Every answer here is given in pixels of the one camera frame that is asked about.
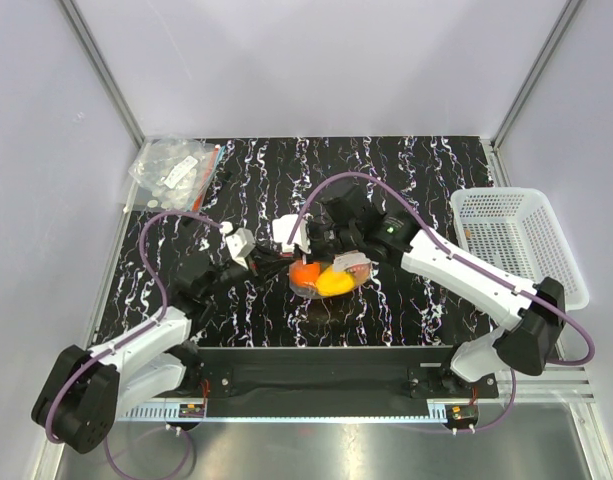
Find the orange fruit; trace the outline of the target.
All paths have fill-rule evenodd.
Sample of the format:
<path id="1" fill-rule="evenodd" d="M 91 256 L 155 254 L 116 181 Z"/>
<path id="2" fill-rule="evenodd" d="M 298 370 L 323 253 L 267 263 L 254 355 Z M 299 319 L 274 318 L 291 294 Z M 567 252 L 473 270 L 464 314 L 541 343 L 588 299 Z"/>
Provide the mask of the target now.
<path id="1" fill-rule="evenodd" d="M 300 288 L 314 288 L 321 274 L 321 265 L 318 262 L 304 263 L 295 261 L 289 268 L 289 279 L 293 286 Z"/>

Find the clear zip bag orange zipper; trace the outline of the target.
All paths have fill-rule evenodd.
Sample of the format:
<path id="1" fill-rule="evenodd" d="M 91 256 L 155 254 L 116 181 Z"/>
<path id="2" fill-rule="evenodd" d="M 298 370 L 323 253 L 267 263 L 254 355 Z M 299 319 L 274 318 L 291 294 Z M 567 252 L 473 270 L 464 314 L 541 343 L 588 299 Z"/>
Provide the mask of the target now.
<path id="1" fill-rule="evenodd" d="M 361 252 L 337 255 L 331 262 L 295 260 L 288 269 L 289 287 L 306 299 L 350 293 L 371 279 L 373 263 Z"/>

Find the yellow bell pepper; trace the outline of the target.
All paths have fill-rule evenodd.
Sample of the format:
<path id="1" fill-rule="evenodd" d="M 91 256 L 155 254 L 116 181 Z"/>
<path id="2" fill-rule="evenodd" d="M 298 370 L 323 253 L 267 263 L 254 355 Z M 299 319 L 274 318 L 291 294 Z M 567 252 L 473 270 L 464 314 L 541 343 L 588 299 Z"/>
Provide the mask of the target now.
<path id="1" fill-rule="evenodd" d="M 321 297 L 334 297 L 349 293 L 361 282 L 350 271 L 336 271 L 332 267 L 324 270 L 317 279 L 315 289 Z"/>

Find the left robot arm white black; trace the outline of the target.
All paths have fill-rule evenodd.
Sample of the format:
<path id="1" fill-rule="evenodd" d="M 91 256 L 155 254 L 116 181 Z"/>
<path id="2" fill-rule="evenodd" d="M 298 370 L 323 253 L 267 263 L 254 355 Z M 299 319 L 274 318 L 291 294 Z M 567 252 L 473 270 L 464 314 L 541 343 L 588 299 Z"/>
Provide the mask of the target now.
<path id="1" fill-rule="evenodd" d="M 31 409 L 50 439 L 80 454 L 95 449 L 116 419 L 160 393 L 194 394 L 202 372 L 190 339 L 214 314 L 217 296 L 234 286 L 264 286 L 289 255 L 256 247 L 242 262 L 186 257 L 171 280 L 166 306 L 103 344 L 60 352 Z"/>

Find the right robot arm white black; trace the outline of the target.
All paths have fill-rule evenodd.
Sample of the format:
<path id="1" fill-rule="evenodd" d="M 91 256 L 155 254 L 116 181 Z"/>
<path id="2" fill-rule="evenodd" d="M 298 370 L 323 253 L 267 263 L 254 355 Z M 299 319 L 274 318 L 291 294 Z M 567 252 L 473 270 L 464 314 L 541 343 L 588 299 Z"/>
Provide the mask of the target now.
<path id="1" fill-rule="evenodd" d="M 384 212 L 355 184 L 319 202 L 331 222 L 310 228 L 313 253 L 359 251 L 447 288 L 493 320 L 492 331 L 454 346 L 439 374 L 446 393 L 462 396 L 482 377 L 506 368 L 543 373 L 564 327 L 559 281 L 534 283 L 507 273 L 439 235 L 410 204 Z"/>

